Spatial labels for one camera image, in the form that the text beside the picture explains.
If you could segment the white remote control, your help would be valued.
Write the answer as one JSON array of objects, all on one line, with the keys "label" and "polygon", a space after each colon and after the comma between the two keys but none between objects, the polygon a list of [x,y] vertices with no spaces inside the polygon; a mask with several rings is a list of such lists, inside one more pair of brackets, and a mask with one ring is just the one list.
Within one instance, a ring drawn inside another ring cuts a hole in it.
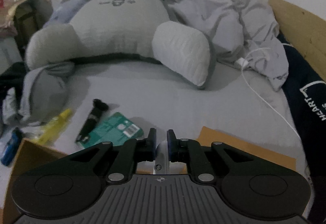
[{"label": "white remote control", "polygon": [[169,146],[166,140],[158,144],[155,155],[153,174],[170,174]]}]

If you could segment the orange box lid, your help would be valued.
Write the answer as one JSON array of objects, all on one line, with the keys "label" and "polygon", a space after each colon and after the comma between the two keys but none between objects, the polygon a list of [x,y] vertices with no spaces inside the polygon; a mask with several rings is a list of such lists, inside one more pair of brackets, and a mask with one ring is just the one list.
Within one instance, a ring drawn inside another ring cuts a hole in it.
[{"label": "orange box lid", "polygon": [[257,157],[276,163],[280,166],[284,166],[291,170],[296,170],[295,158],[262,148],[258,145],[236,138],[233,135],[216,131],[208,127],[202,127],[197,141],[202,146],[210,146],[212,142],[219,141],[251,155],[256,155]]}]

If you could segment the green card package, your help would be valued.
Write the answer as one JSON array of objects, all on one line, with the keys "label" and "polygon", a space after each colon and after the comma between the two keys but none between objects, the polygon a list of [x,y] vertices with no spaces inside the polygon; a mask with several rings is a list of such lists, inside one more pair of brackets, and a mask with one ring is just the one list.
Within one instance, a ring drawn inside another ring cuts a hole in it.
[{"label": "green card package", "polygon": [[99,122],[89,133],[87,141],[77,142],[77,144],[85,149],[105,141],[110,141],[113,146],[121,146],[127,140],[141,138],[143,135],[142,128],[120,112],[116,112]]}]

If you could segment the small black tube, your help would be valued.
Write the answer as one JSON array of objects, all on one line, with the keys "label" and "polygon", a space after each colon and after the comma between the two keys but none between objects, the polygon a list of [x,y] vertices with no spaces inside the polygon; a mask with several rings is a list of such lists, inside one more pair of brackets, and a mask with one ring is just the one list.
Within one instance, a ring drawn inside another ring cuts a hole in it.
[{"label": "small black tube", "polygon": [[85,142],[88,139],[89,133],[96,127],[103,113],[109,109],[108,104],[100,99],[93,100],[93,108],[87,116],[75,142]]}]

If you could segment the open brown cardboard box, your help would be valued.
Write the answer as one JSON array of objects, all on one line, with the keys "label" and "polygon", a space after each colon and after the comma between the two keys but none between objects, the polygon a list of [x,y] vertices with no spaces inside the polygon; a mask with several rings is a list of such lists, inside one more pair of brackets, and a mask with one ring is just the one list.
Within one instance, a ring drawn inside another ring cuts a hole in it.
[{"label": "open brown cardboard box", "polygon": [[65,156],[67,156],[66,153],[41,146],[28,139],[22,140],[13,160],[13,167],[4,197],[4,205],[1,208],[1,223],[13,223],[20,216],[11,196],[11,188],[17,177],[33,168],[56,161]]}]

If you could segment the grey clothing pile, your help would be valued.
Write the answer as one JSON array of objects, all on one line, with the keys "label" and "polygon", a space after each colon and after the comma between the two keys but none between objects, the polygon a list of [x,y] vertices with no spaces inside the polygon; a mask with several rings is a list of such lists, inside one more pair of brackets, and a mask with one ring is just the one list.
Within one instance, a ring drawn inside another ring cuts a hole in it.
[{"label": "grey clothing pile", "polygon": [[37,126],[58,115],[74,69],[74,63],[61,62],[28,71],[15,62],[1,74],[1,126]]}]

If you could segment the blue pen-like tool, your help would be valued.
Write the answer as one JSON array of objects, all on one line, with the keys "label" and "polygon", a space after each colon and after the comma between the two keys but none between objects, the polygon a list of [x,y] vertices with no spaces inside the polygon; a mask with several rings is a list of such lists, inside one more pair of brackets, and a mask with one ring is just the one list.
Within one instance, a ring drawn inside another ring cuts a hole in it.
[{"label": "blue pen-like tool", "polygon": [[11,162],[14,160],[15,155],[18,151],[20,144],[22,143],[22,139],[24,138],[23,132],[20,128],[15,128],[12,131],[11,138],[7,142],[2,156],[1,156],[1,164],[8,167]]}]

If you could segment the large grey plush pillow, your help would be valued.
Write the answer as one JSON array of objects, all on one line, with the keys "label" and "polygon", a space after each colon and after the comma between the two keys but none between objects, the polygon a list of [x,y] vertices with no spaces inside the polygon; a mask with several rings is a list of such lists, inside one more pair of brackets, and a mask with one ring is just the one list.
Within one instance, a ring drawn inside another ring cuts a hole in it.
[{"label": "large grey plush pillow", "polygon": [[180,23],[165,0],[68,0],[33,34],[25,60],[36,69],[114,56],[158,62],[199,89],[216,64],[212,42]]}]

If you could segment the grey crumpled blanket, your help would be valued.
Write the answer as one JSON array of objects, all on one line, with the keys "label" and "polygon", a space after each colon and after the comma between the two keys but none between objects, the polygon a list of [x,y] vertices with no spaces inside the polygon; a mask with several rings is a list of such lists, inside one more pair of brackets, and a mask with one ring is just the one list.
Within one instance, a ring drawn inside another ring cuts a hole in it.
[{"label": "grey crumpled blanket", "polygon": [[165,0],[179,22],[203,32],[217,61],[265,76],[278,91],[289,74],[279,24],[262,0]]}]

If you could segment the black printed garment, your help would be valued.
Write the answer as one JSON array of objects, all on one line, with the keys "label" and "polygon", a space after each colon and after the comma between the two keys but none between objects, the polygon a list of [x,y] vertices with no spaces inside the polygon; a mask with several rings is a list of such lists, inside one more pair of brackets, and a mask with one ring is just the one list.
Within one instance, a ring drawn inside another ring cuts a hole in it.
[{"label": "black printed garment", "polygon": [[325,81],[282,33],[277,38],[289,63],[282,90],[302,141],[307,166],[314,174],[325,166]]}]

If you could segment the wooden headboard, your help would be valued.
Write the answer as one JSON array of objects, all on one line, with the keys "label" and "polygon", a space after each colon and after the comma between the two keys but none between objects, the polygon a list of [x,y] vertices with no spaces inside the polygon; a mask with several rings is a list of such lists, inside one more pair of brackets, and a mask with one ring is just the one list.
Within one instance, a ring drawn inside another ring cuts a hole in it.
[{"label": "wooden headboard", "polygon": [[269,5],[285,38],[325,80],[325,20],[285,0],[269,0]]}]

